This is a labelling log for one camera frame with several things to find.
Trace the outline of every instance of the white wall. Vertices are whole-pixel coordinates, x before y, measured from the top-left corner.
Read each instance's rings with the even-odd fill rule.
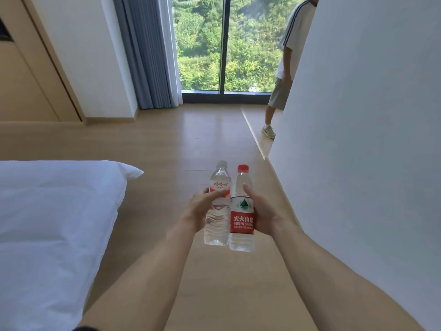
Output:
[[[87,117],[137,109],[113,0],[32,0]]]
[[[305,231],[441,325],[441,0],[321,0],[271,163]]]

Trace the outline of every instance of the gray curtain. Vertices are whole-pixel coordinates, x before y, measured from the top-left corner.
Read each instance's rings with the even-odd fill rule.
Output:
[[[171,108],[171,91],[158,1],[113,2],[139,107]]]

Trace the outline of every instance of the white bottle cap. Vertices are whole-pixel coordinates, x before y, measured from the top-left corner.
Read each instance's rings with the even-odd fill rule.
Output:
[[[218,162],[218,166],[224,166],[225,168],[228,168],[228,166],[227,166],[227,162],[224,161],[224,160],[219,160],[219,162]]]

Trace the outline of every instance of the red bottle cap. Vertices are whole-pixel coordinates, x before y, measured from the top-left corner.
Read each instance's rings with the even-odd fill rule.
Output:
[[[248,165],[239,165],[237,167],[238,173],[248,173],[249,170],[250,170],[250,168],[248,167]]]

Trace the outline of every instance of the vegetation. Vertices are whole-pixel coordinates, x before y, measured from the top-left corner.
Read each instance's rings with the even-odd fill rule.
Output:
[[[223,0],[172,0],[183,89],[218,90]],[[231,0],[226,91],[272,92],[277,45],[303,0]]]

